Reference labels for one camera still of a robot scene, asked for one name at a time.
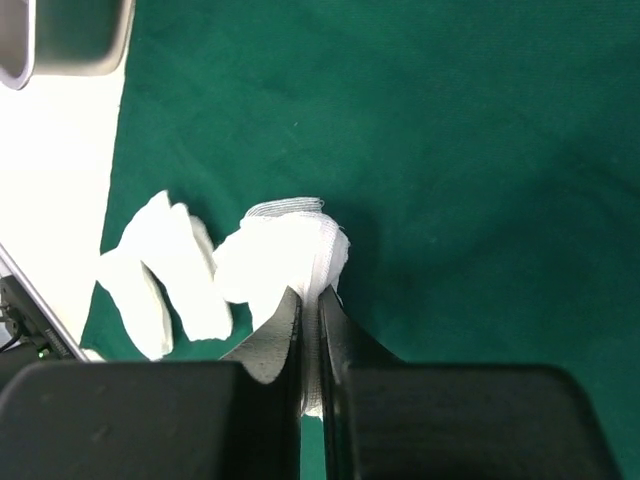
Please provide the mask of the green surgical drape cloth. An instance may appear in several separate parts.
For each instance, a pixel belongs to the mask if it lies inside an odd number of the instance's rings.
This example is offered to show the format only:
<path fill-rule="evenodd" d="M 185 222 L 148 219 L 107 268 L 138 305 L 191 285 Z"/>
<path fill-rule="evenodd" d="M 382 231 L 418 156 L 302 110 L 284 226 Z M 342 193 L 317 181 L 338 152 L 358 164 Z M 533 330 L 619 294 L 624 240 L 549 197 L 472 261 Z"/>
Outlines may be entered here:
<path fill-rule="evenodd" d="M 164 190 L 215 241 L 321 198 L 409 361 L 545 362 L 639 475 L 635 1 L 140 1 L 100 248 Z"/>

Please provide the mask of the stainless steel instrument tray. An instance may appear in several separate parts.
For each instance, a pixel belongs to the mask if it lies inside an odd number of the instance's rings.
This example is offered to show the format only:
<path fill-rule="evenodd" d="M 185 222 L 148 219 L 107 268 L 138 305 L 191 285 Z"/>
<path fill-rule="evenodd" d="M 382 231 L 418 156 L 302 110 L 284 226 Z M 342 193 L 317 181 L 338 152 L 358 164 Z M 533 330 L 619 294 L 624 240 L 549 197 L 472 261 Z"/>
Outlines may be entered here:
<path fill-rule="evenodd" d="M 124 56 L 133 0 L 2 0 L 1 83 L 37 75 L 102 76 Z"/>

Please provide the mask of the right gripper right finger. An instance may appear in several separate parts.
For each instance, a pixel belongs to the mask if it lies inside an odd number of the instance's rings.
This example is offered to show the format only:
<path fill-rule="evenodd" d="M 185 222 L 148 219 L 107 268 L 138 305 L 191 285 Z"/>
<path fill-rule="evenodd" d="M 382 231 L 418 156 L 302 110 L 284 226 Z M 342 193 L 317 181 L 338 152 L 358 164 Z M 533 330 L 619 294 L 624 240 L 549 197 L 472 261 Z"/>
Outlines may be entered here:
<path fill-rule="evenodd" d="M 617 479 L 591 402 L 565 370 L 424 364 L 392 354 L 319 299 L 331 479 Z"/>

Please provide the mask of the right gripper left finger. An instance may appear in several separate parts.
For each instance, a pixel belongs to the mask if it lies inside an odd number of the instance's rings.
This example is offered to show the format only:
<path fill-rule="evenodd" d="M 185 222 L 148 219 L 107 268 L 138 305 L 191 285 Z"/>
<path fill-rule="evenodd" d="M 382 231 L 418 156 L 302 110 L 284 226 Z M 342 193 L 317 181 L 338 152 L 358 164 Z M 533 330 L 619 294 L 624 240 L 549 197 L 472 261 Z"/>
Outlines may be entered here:
<path fill-rule="evenodd" d="M 5 479 L 296 479 L 301 302 L 218 361 L 43 361 L 1 393 Z"/>

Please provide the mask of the white gauze pad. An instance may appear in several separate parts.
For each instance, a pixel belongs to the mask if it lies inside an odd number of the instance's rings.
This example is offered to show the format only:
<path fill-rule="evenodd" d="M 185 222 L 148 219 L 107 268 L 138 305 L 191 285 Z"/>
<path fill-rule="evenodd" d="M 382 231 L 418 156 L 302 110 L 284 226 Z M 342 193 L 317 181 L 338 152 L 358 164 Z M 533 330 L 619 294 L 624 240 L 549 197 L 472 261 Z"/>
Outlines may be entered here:
<path fill-rule="evenodd" d="M 232 315 L 214 284 L 213 242 L 186 204 L 158 192 L 133 216 L 121 241 L 163 284 L 189 340 L 231 336 Z"/>
<path fill-rule="evenodd" d="M 174 347 L 171 316 L 151 272 L 126 250 L 116 248 L 98 261 L 97 281 L 118 310 L 136 349 L 157 361 Z"/>
<path fill-rule="evenodd" d="M 350 241 L 323 212 L 317 197 L 294 197 L 257 204 L 214 250 L 214 284 L 229 303 L 246 303 L 252 328 L 275 313 L 286 288 L 302 301 L 305 344 L 304 413 L 320 418 L 318 300 L 336 289 L 348 260 Z"/>

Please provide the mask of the aluminium front rail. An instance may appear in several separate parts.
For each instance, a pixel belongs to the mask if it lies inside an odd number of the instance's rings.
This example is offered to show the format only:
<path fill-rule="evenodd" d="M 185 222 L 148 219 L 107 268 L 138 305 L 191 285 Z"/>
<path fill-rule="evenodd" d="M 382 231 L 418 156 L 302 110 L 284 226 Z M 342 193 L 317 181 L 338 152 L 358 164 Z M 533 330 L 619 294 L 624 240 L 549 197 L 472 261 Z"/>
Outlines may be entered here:
<path fill-rule="evenodd" d="M 1 246 L 1 325 L 9 335 L 1 345 L 2 353 L 26 347 L 36 360 L 89 362 L 87 354 L 4 246 Z"/>

